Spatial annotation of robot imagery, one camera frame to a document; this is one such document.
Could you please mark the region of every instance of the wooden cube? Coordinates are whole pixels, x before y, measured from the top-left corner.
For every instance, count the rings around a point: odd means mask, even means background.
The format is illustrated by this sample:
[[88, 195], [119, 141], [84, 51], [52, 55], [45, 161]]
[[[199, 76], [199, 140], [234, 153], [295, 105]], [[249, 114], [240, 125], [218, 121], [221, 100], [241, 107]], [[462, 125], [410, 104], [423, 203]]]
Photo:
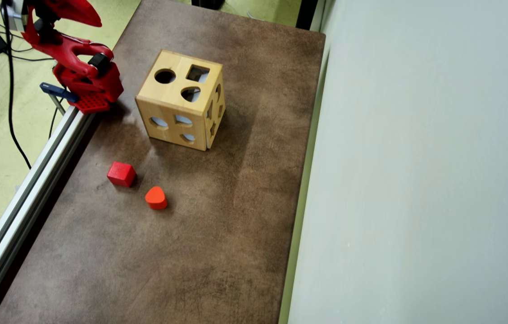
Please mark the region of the wooden cube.
[[149, 137], [209, 149], [226, 110], [222, 65], [162, 50], [136, 104]]

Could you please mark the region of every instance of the red robot arm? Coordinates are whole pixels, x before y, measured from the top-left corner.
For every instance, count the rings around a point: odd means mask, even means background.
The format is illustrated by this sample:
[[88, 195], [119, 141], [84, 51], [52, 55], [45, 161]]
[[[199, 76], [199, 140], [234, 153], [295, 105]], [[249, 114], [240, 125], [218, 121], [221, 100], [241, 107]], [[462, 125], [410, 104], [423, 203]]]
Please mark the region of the red robot arm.
[[[83, 113], [108, 110], [109, 103], [116, 102], [124, 91], [118, 67], [112, 62], [112, 50], [54, 29], [54, 22], [61, 18], [102, 26], [91, 4], [86, 0], [28, 0], [23, 7], [27, 10], [27, 23], [22, 36], [32, 48], [58, 61], [54, 75], [60, 84], [79, 96], [73, 104]], [[36, 22], [34, 13], [40, 17]], [[86, 63], [79, 55], [93, 57]]]

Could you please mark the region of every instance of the red cube block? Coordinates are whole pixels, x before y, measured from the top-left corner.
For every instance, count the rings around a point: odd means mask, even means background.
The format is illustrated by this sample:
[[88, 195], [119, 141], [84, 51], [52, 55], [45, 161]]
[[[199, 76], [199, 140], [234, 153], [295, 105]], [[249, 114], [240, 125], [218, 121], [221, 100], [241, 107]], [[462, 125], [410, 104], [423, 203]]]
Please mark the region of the red cube block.
[[108, 179], [116, 186], [130, 187], [136, 176], [136, 171], [130, 164], [114, 161], [110, 171], [108, 171]]

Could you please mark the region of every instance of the heart-shaped block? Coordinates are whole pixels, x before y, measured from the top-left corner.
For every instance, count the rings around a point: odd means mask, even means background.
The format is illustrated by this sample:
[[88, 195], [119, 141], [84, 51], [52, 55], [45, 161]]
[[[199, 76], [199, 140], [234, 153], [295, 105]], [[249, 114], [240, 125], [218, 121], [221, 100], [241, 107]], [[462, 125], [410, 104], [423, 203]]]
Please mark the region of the heart-shaped block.
[[161, 187], [153, 187], [150, 189], [145, 198], [151, 209], [164, 209], [168, 205], [168, 201]]

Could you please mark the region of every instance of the white wall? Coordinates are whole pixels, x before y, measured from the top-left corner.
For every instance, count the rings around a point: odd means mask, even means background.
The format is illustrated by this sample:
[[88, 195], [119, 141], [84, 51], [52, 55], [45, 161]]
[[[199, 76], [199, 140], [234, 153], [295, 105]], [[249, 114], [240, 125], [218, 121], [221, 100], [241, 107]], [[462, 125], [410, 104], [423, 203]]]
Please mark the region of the white wall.
[[289, 322], [508, 323], [508, 0], [332, 14]]

